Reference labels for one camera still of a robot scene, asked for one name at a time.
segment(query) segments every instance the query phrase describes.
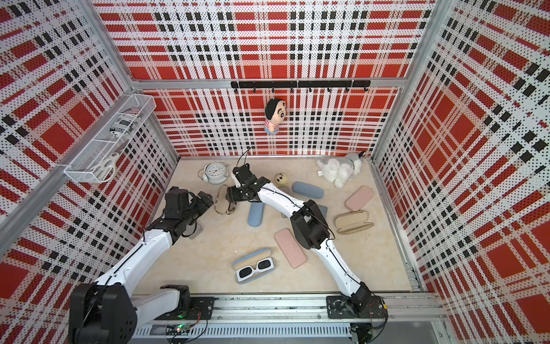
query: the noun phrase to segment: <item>white wire basket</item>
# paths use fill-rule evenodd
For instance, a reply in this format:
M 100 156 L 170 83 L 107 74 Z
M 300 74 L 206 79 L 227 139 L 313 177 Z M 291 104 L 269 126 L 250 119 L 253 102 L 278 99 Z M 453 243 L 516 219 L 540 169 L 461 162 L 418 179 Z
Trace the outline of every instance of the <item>white wire basket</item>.
M 115 152 L 122 152 L 145 120 L 156 108 L 152 96 L 132 94 L 117 109 L 84 149 L 65 168 L 65 174 L 77 183 L 104 183 L 117 173 L 115 168 L 106 180 L 98 173 L 99 164 Z

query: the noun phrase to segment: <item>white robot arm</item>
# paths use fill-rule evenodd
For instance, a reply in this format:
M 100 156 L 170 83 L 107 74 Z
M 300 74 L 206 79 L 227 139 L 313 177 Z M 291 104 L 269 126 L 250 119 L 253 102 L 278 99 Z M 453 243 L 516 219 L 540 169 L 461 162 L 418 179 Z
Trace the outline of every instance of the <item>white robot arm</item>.
M 336 281 L 348 312 L 359 315 L 373 295 L 336 250 L 317 204 L 291 197 L 266 178 L 257 179 L 250 173 L 249 164 L 233 169 L 233 178 L 236 186 L 228 189 L 227 200 L 261 201 L 290 218 L 296 240 L 321 259 Z M 72 292 L 69 343 L 125 344 L 137 327 L 181 306 L 183 295 L 176 286 L 164 286 L 159 293 L 134 303 L 130 300 L 147 270 L 213 202 L 212 196 L 203 192 L 195 196 L 172 188 L 166 194 L 166 204 L 164 218 L 149 225 L 144 237 L 123 259 L 94 283 L 83 283 Z
M 300 211 L 305 202 L 295 199 L 279 190 L 273 183 L 263 185 L 258 191 L 258 198 L 278 211 L 291 218 L 294 212 Z M 323 262 L 328 272 L 338 285 L 340 293 L 351 297 L 359 288 L 361 280 L 351 271 L 344 259 L 340 256 L 332 239 L 324 239 L 319 248 L 310 248 Z

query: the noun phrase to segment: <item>sunglasses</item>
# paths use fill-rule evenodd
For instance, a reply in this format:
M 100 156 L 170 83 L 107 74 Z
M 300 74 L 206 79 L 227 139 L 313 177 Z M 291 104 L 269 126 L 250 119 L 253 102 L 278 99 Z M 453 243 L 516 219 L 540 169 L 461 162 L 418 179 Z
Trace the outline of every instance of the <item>sunglasses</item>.
M 251 278 L 252 276 L 254 276 L 254 274 L 272 270 L 274 268 L 275 268 L 275 264 L 273 263 L 273 259 L 271 259 L 271 257 L 262 259 L 258 261 L 258 263 L 256 263 L 255 269 L 252 266 L 248 265 L 245 267 L 241 267 L 239 270 L 237 270 L 236 271 L 237 282 L 239 283 L 244 282 L 249 278 Z

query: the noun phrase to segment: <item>doll head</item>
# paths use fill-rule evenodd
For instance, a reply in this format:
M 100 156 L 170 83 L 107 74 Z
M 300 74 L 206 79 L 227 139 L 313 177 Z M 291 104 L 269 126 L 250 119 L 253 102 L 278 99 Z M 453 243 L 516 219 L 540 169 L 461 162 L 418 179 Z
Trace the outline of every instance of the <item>doll head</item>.
M 266 118 L 273 124 L 281 124 L 287 115 L 284 100 L 274 98 L 267 103 Z

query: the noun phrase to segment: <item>red plaid wall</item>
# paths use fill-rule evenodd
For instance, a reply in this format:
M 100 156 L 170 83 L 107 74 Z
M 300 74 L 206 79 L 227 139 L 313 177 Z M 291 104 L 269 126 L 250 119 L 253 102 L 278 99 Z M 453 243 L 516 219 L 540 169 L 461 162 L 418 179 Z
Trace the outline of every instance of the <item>red plaid wall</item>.
M 76 3 L 0 7 L 0 222 L 125 91 Z
M 257 90 L 147 90 L 155 114 L 181 156 L 345 154 L 374 148 L 397 88 Z M 264 131 L 265 106 L 287 102 L 276 135 Z
M 93 1 L 136 79 L 403 77 L 435 1 Z
M 73 288 L 141 238 L 175 163 L 147 123 L 119 161 L 111 182 L 67 182 L 2 257 L 0 342 L 65 342 Z
M 550 2 L 456 1 L 378 161 L 461 342 L 550 340 Z

